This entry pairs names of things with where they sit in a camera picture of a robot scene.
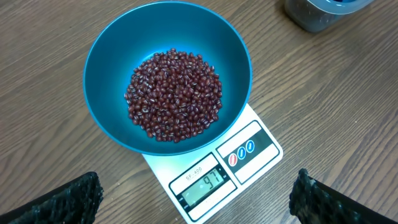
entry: scale platform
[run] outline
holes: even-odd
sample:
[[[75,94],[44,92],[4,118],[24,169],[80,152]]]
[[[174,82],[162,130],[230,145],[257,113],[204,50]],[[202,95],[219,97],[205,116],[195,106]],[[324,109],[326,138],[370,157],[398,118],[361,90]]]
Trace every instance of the scale platform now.
[[[187,223],[204,223],[276,165],[281,146],[246,105],[213,143],[177,156],[143,155]]]

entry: adzuki bean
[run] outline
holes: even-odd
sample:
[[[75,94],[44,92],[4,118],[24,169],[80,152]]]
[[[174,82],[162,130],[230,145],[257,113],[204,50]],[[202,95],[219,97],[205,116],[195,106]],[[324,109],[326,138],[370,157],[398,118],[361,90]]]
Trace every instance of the adzuki bean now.
[[[132,123],[156,141],[180,141],[202,134],[218,121],[222,83],[202,55],[155,53],[134,69],[124,94]]]

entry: teal bowl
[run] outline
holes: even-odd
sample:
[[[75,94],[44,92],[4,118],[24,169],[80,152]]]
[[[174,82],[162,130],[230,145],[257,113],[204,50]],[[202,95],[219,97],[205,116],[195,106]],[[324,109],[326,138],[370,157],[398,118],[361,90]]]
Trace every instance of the teal bowl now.
[[[194,138],[157,142],[128,118],[124,99],[134,68],[155,52],[202,54],[223,83],[219,120]],[[156,2],[115,19],[95,40],[83,72],[87,107],[98,126],[136,152],[171,156],[208,145],[232,127],[245,107],[252,83],[249,52],[234,27],[217,13],[187,2]]]

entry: wooden table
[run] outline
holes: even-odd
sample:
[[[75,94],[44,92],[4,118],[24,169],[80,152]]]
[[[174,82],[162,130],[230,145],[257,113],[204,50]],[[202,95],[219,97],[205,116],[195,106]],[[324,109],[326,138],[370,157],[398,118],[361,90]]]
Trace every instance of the wooden table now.
[[[87,53],[115,17],[147,1],[0,1],[0,213],[96,171],[97,223],[183,223],[138,153],[91,118]],[[300,168],[398,221],[398,1],[380,0],[317,35],[282,1],[196,0],[235,26],[252,57],[250,105],[284,158],[209,223],[298,223]]]

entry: digital number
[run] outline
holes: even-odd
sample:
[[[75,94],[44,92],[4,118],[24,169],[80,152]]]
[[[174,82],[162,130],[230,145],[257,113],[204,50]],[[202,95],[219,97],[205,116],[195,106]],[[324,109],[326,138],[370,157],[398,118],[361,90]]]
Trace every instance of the digital number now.
[[[205,181],[206,184],[210,184],[210,189],[213,189],[213,184],[211,183],[210,179],[208,176],[204,177],[203,180]]]
[[[210,173],[213,174],[214,177],[216,177],[217,182],[219,182],[219,180],[218,180],[218,178],[217,178],[217,175],[214,173],[214,171],[211,171]]]

